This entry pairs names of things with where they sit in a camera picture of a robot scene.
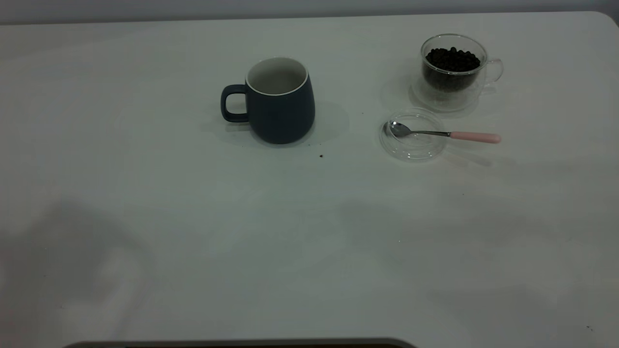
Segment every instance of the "wall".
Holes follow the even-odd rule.
[[[0,0],[0,24],[583,10],[619,19],[617,0]]]

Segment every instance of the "table surface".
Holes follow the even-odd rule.
[[[411,60],[444,32],[505,65],[446,127],[503,143],[399,162],[378,126],[411,106]],[[619,30],[605,15],[7,26],[0,42],[2,347],[619,346]],[[314,85],[315,127],[290,146],[219,110],[272,55]]]

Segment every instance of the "coffee bean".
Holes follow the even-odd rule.
[[[473,53],[457,50],[455,47],[450,50],[434,48],[426,55],[426,60],[438,69],[451,72],[471,71],[481,65],[481,61]],[[423,76],[432,87],[442,92],[457,92],[470,86],[477,78],[477,72],[454,76],[424,66]]]

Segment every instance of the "glass cup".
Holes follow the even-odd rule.
[[[438,68],[426,59],[435,48],[450,50],[455,47],[471,52],[480,61],[470,71],[449,71]],[[412,74],[412,90],[427,107],[440,112],[452,112],[475,103],[484,87],[503,75],[503,62],[488,59],[486,49],[477,41],[458,34],[441,34],[429,38],[421,48]]]

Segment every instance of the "mug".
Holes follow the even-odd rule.
[[[471,52],[480,61],[470,71],[449,71],[432,65],[427,55],[435,48],[450,50],[455,47]],[[475,103],[484,87],[503,75],[503,62],[488,59],[486,49],[472,38],[458,34],[441,34],[429,38],[420,51],[413,67],[411,88],[415,96],[436,111],[451,112]]]
[[[226,99],[245,94],[247,113],[230,113]],[[254,65],[244,85],[223,89],[222,116],[228,122],[249,122],[251,129],[272,144],[301,139],[314,123],[314,93],[307,68],[285,57],[265,59]]]

